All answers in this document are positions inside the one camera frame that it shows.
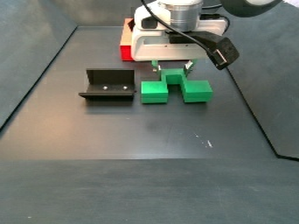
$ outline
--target dark gray mat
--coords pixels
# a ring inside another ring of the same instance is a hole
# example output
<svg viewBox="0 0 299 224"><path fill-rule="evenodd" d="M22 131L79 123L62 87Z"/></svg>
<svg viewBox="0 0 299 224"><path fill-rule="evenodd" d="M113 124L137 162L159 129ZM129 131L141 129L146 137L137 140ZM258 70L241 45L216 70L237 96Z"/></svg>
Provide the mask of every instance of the dark gray mat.
<svg viewBox="0 0 299 224"><path fill-rule="evenodd" d="M294 224L298 172L278 159L2 162L2 223Z"/></svg>
<svg viewBox="0 0 299 224"><path fill-rule="evenodd" d="M77 30L0 133L0 159L274 158L237 86L209 60L190 79L210 81L212 102L185 104L171 87L167 104L142 104L141 81L158 77L150 62L121 60L121 35L122 27ZM86 102L87 68L135 69L134 102Z"/></svg>
<svg viewBox="0 0 299 224"><path fill-rule="evenodd" d="M141 0L51 0L62 11L79 24L86 26L121 26L125 18L133 18ZM205 0L205 5L220 4L221 0Z"/></svg>
<svg viewBox="0 0 299 224"><path fill-rule="evenodd" d="M77 24L49 0L0 2L0 128Z"/></svg>
<svg viewBox="0 0 299 224"><path fill-rule="evenodd" d="M265 15L232 18L234 78L277 153L299 158L299 9L281 3Z"/></svg>

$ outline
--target green block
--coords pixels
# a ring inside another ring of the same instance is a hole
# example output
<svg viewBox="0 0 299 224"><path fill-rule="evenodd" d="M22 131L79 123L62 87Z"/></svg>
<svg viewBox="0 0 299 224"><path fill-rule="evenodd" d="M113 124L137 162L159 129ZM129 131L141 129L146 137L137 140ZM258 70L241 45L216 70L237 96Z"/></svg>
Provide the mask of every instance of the green block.
<svg viewBox="0 0 299 224"><path fill-rule="evenodd" d="M213 97L212 84L206 80L185 80L182 94L186 102L208 102Z"/></svg>
<svg viewBox="0 0 299 224"><path fill-rule="evenodd" d="M159 68L158 61L153 61L153 65L155 69ZM142 103L167 103L167 85L182 86L185 102L208 102L212 100L213 89L212 84L206 80L188 80L183 68L163 69L159 71L162 75L161 81L142 82Z"/></svg>
<svg viewBox="0 0 299 224"><path fill-rule="evenodd" d="M169 97L166 98L145 98L142 97L142 103L167 103Z"/></svg>
<svg viewBox="0 0 299 224"><path fill-rule="evenodd" d="M166 103L169 100L169 88L163 81L142 82L142 103Z"/></svg>

